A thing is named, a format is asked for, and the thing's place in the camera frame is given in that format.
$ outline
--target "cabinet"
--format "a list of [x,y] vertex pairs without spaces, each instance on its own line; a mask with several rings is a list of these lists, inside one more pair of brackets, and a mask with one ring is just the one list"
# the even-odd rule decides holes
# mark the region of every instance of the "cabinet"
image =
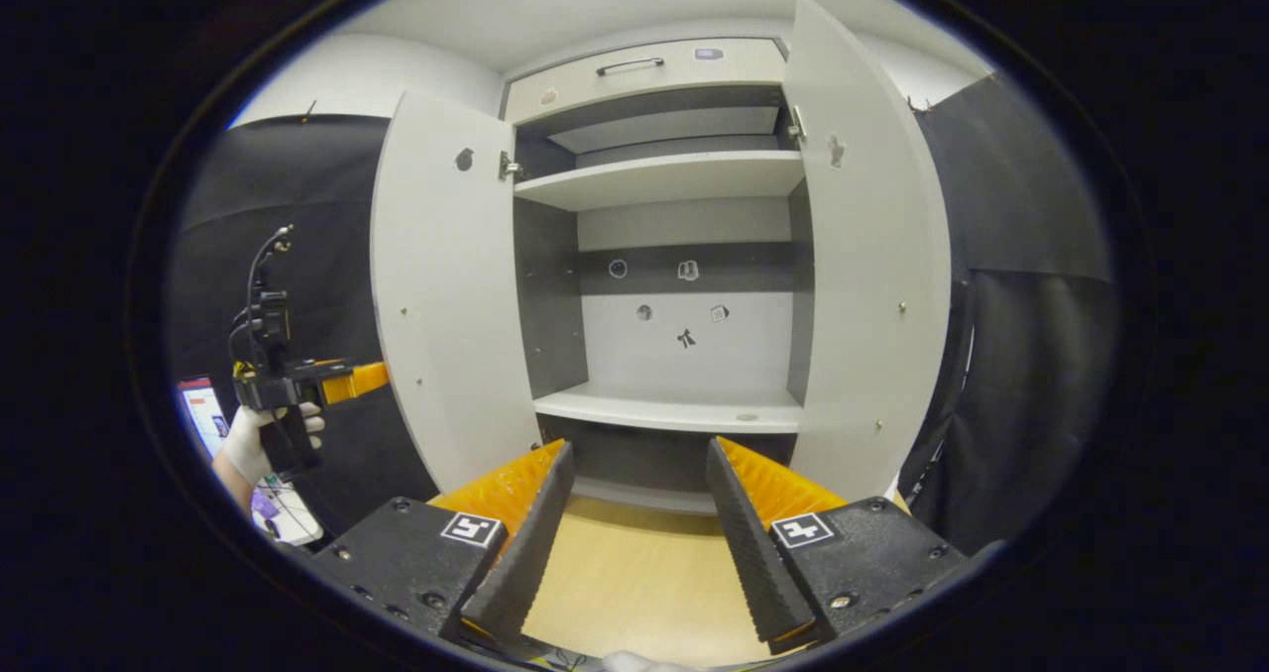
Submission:
[[577,492],[708,514],[723,434],[881,494],[942,360],[933,161],[811,0],[788,62],[760,38],[637,46],[513,80],[504,120],[405,94],[371,228],[385,360],[443,492],[563,436]]

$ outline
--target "drawer handle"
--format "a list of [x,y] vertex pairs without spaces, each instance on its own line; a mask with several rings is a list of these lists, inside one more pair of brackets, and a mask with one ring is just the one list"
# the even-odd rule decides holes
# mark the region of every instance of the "drawer handle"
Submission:
[[631,60],[629,62],[618,62],[615,66],[603,66],[595,71],[595,75],[602,77],[608,75],[608,71],[612,71],[613,67],[638,66],[640,62],[651,62],[657,67],[665,66],[665,60],[662,57],[645,57],[642,60]]

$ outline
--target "white glove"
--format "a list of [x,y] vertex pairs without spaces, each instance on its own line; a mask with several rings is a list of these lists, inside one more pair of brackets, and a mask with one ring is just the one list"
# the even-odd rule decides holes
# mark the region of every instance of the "white glove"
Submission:
[[[326,420],[316,416],[319,411],[321,410],[313,402],[303,402],[299,406],[299,413],[305,416],[305,429],[307,429],[308,434],[320,432],[322,429],[326,429]],[[269,413],[268,411],[255,411],[241,406],[233,413],[233,423],[230,426],[230,434],[226,434],[221,451],[251,486],[255,486],[256,482],[273,473],[273,465],[269,464],[269,458],[264,454],[264,448],[260,445],[260,427],[274,422],[274,416],[282,418],[286,415],[286,410],[277,410],[274,413]],[[321,448],[320,439],[311,436],[308,441],[312,443],[313,449]]]
[[673,662],[656,662],[624,649],[605,654],[603,664],[605,672],[697,672],[692,667]]

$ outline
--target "open cabinet door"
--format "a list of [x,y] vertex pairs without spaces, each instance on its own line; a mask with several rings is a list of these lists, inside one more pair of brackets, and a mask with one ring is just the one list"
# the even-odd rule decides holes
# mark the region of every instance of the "open cabinet door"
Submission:
[[511,127],[404,94],[374,179],[371,279],[401,415],[442,492],[538,443],[515,293]]
[[943,356],[943,193],[898,89],[812,0],[797,0],[784,94],[801,120],[815,238],[810,374],[791,464],[846,501],[882,496]]

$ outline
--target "computer monitor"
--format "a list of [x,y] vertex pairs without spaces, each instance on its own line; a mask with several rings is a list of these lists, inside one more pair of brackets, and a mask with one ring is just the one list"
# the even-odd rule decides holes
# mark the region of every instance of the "computer monitor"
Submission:
[[176,392],[181,404],[185,406],[187,423],[193,429],[198,441],[207,451],[208,459],[214,459],[221,450],[221,444],[230,434],[230,425],[221,411],[220,402],[216,401],[216,391],[212,388],[212,379],[207,375],[201,378],[181,379],[176,383]]

